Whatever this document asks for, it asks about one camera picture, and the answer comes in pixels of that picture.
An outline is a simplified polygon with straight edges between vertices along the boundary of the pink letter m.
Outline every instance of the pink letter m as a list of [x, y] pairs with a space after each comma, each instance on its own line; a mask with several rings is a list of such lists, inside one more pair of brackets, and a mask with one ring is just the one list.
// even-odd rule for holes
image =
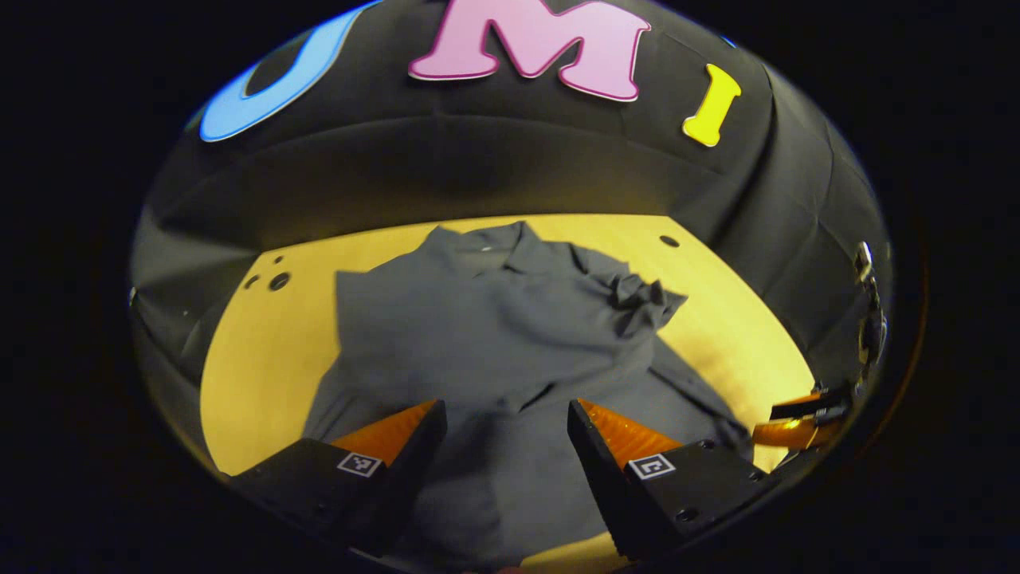
[[490, 24], [521, 75], [542, 75], [579, 41], [577, 59], [560, 68], [560, 80], [603, 98], [638, 99], [638, 41], [652, 25], [605, 2], [585, 2], [557, 15], [542, 0], [450, 0], [432, 51], [411, 62], [408, 73], [419, 80], [495, 73], [499, 61], [484, 51]]

